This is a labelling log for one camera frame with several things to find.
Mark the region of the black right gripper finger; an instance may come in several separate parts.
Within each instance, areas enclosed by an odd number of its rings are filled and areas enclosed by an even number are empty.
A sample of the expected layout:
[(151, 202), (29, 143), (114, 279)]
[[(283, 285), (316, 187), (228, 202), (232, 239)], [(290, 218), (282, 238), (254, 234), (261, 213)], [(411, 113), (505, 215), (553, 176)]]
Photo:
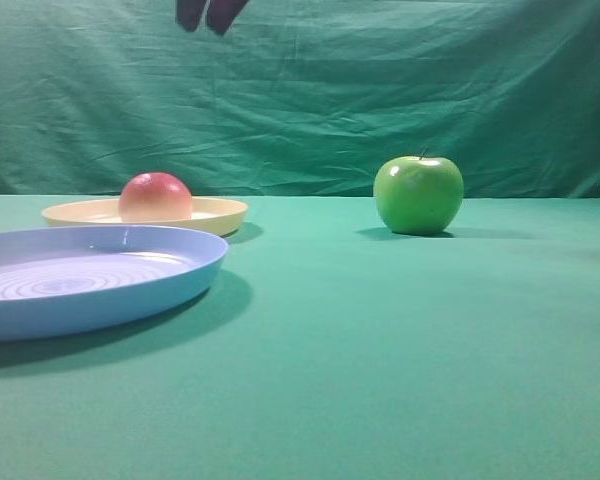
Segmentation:
[(185, 32), (194, 32), (201, 22), (207, 3), (207, 0), (176, 0), (175, 18), (177, 24)]

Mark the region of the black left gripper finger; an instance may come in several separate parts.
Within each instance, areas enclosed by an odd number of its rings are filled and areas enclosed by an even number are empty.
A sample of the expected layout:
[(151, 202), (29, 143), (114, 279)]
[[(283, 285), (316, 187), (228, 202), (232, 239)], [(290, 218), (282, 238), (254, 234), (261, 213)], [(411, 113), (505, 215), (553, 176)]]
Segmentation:
[(211, 0), (207, 9), (207, 26), (224, 36), (249, 0)]

